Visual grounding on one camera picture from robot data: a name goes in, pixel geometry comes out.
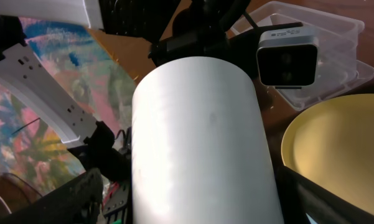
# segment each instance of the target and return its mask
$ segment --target abstract painting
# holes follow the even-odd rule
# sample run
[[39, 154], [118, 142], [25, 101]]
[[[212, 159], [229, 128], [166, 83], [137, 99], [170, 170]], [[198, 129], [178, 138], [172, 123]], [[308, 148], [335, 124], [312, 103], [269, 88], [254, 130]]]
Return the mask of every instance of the abstract painting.
[[[85, 111], [114, 133], [131, 126], [135, 84], [85, 28], [26, 18], [21, 22], [26, 42], [44, 68]], [[0, 172], [18, 175], [42, 194], [84, 172], [53, 129], [1, 85]]]

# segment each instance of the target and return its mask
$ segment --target white tube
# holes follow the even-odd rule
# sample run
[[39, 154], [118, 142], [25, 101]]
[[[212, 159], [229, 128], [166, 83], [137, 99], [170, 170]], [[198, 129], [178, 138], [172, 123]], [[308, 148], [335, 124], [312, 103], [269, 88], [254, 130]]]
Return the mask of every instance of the white tube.
[[283, 223], [255, 89], [237, 66], [156, 68], [134, 93], [132, 139], [136, 223]]

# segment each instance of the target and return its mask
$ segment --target clear plastic container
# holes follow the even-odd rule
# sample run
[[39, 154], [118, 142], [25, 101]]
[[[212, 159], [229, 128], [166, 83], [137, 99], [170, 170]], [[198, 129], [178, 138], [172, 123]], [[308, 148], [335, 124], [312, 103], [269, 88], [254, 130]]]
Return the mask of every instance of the clear plastic container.
[[[373, 67], [356, 60], [358, 34], [365, 27], [362, 21], [277, 1], [249, 15], [259, 26], [302, 22], [317, 30], [319, 60], [314, 84], [301, 90], [278, 90], [295, 110], [340, 95], [374, 77]], [[249, 29], [252, 27], [245, 18], [231, 28], [236, 35]]]

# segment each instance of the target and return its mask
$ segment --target webcam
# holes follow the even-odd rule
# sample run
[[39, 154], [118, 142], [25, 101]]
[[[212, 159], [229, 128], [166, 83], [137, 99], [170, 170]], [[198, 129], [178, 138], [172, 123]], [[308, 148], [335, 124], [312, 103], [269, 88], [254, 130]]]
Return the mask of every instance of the webcam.
[[313, 27], [264, 32], [256, 53], [262, 84], [302, 87], [316, 79], [319, 41]]

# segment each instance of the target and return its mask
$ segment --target yellow bowl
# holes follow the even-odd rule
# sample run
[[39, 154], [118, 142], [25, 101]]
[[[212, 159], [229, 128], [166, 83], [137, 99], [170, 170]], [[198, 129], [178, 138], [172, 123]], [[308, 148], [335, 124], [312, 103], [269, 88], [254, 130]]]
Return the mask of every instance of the yellow bowl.
[[284, 165], [374, 215], [374, 94], [321, 102], [282, 140]]

